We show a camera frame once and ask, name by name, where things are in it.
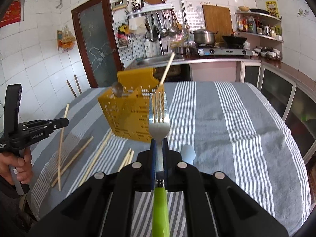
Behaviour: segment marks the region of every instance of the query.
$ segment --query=wooden door frame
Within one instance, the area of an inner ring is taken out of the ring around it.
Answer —
[[[84,11],[84,10],[86,10],[86,9],[90,8],[91,6],[98,4],[98,3],[102,4],[103,18],[104,18],[104,22],[105,22],[107,35],[108,35],[108,38],[110,41],[110,47],[112,49],[115,49],[115,51],[113,52],[113,57],[114,57],[116,70],[117,71],[124,70],[123,64],[121,63],[121,60],[119,57],[119,52],[118,52],[117,47],[116,47],[114,32],[112,30],[113,16],[112,16],[112,9],[111,9],[111,5],[110,5],[110,0],[89,0],[89,1],[85,2],[84,4],[73,9],[71,11],[71,13],[72,13],[75,35],[77,38],[77,44],[78,44],[80,56],[82,58],[83,67],[84,67],[84,70],[86,71],[89,84],[92,88],[97,88],[98,84],[95,80],[95,77],[94,77],[94,74],[92,71],[92,67],[91,67],[91,64],[89,61],[89,57],[87,54],[86,45],[84,43],[83,34],[81,31],[81,27],[80,27],[79,14],[82,11]]]

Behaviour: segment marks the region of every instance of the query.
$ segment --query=red poster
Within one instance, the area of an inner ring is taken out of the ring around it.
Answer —
[[[19,22],[21,20],[21,3],[20,1],[14,1],[7,9],[3,16],[0,27]]]

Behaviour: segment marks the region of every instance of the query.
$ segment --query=green handle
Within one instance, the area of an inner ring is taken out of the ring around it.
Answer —
[[[152,237],[169,237],[167,192],[164,187],[154,189]]]

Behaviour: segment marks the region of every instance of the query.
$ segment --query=thermostat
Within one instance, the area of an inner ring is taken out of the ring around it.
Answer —
[[[128,3],[127,0],[119,0],[119,1],[113,2],[112,3],[112,11],[116,11],[116,10],[119,10],[119,9],[126,8],[127,7],[127,3]]]

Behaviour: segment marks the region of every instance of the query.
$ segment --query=faucet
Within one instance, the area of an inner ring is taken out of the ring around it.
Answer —
[[[150,40],[153,41],[154,40],[154,29],[156,29],[157,33],[158,33],[158,40],[159,40],[159,45],[160,45],[160,52],[161,52],[161,55],[164,56],[165,53],[164,52],[167,52],[168,51],[168,48],[165,50],[163,47],[162,47],[162,42],[161,42],[161,36],[160,36],[160,33],[159,33],[159,28],[156,26],[156,25],[152,25],[151,28],[150,28]]]

